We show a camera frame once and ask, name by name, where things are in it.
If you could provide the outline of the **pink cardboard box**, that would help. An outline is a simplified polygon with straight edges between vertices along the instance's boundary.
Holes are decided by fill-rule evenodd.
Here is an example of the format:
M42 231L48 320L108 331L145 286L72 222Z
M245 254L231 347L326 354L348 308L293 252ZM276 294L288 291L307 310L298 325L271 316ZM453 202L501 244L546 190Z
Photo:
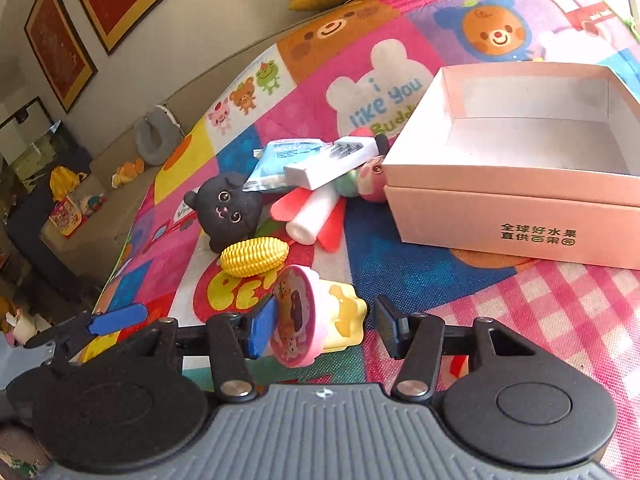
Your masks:
M639 103L605 66L444 67L384 170L406 243L639 264Z

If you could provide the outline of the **yellow toy corn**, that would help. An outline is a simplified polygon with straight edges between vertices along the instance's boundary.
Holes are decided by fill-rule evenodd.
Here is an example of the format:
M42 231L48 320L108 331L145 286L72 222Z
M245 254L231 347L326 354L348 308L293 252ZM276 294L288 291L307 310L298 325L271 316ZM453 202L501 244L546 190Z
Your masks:
M270 271L288 258L290 245L275 237L256 237L227 247L219 256L224 272L248 278Z

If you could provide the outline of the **white red foam rocket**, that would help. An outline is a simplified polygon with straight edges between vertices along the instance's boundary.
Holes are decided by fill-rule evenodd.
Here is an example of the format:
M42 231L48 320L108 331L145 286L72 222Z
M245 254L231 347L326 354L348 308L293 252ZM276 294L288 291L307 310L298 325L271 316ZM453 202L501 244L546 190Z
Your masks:
M270 206L270 217L285 223L285 232L294 242L318 243L325 252L341 246L347 200L332 184L315 191L294 188Z

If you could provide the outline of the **black plush cat toy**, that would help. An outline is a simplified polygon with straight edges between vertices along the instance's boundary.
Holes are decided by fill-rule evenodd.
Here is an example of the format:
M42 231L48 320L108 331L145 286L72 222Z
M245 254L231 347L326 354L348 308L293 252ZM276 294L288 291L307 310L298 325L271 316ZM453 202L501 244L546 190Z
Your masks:
M209 236L209 248L215 254L248 240L256 232L262 196L259 192L244 191L246 180L245 174L224 172L183 196L186 206L196 212L198 223Z

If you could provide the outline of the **colourful cartoon play mat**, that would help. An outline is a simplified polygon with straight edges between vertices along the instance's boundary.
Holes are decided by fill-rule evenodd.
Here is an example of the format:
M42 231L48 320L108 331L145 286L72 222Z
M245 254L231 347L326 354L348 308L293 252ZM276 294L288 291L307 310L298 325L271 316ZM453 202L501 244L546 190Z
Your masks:
M186 136L144 189L96 304L138 302L150 321L200 325L246 312L277 274L221 269L183 197L217 174L250 174L283 139L333 142L358 128L394 138L442 66L486 54L456 31L469 16L517 18L524 36L498 61L601 64L639 87L638 40L603 0L356 0L229 58L169 100ZM604 463L639 474L639 275L629 270L409 245L397 232L377 160L336 182L341 245L293 244L288 262L352 284L363 300L432 310L451 324L496 318L597 379L618 408Z

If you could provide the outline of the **yellow pink cupcake toy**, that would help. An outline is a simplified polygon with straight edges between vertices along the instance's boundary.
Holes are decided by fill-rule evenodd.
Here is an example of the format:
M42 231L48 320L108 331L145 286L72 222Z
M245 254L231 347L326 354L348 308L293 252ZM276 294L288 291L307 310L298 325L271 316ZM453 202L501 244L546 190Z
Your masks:
M324 280L308 266L292 264L279 274L274 299L278 317L270 347L286 367L309 366L322 353L363 341L368 306L351 284Z

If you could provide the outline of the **beige sofa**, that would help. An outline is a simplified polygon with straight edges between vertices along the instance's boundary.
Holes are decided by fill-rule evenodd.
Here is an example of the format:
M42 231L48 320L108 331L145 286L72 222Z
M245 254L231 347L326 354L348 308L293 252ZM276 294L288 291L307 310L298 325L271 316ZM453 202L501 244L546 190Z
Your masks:
M254 122L236 126L231 103L224 93L188 134L168 108L155 107L175 137L155 162L140 155L132 131L90 158L58 128L61 155L4 222L30 266L17 285L17 305L44 318L135 301L168 309L201 233L194 219L177 216L183 194L223 172L248 176L266 138Z

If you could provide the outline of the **grey neck pillow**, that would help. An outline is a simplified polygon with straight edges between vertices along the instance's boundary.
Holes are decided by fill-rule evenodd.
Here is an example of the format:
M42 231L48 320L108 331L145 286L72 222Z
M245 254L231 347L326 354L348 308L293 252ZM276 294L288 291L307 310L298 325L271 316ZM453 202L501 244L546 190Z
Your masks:
M155 105L134 125L137 151L150 166L163 166L182 139L181 126L163 105Z

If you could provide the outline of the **pink round cartoon toy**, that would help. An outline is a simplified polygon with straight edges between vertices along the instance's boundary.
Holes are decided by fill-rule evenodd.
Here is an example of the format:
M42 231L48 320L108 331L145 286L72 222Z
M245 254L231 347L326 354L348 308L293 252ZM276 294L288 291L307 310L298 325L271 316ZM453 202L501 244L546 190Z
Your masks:
M361 197L369 203L385 203L384 156L378 155L333 181L335 191L347 198Z

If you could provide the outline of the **blue wet wipes pack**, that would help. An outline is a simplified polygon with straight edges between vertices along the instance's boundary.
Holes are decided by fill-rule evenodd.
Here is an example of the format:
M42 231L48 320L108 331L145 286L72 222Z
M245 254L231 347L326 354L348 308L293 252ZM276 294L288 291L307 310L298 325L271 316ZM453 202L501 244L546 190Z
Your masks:
M245 192L267 192L286 188L285 167L302 162L326 147L320 139L281 139L267 143L257 165L243 185Z

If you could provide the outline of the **white battery charger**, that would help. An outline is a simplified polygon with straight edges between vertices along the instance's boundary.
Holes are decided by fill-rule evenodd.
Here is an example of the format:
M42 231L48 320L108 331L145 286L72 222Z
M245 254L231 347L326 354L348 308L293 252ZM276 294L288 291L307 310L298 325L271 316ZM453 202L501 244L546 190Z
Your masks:
M378 156L378 144L368 136L345 136L301 162L284 167L285 184L318 190Z

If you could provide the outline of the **small pirate figure toy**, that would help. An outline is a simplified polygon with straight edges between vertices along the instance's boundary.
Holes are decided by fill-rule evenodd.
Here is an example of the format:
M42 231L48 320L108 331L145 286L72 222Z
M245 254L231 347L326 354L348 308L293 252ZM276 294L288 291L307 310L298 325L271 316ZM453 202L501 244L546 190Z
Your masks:
M359 127L353 132L349 133L350 136L356 136L356 138L371 138L375 140L378 147L378 154L385 156L390 150L390 139L385 133L374 133L368 127Z

